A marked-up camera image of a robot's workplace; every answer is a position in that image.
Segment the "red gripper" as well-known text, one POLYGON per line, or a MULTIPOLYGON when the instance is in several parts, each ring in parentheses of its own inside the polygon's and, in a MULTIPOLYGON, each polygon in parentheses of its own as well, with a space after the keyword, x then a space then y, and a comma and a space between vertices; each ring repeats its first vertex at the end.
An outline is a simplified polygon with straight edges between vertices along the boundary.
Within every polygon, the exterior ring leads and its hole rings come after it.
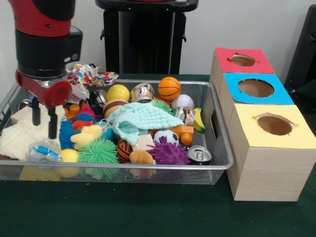
POLYGON ((17 83, 27 92, 33 94, 32 99, 32 122, 34 126, 40 124, 40 107, 39 102, 48 108, 50 121, 48 124, 49 139, 57 137, 56 106, 66 103, 72 94, 72 87, 65 77, 53 79, 33 79, 19 71, 16 71, 15 78, 17 83))

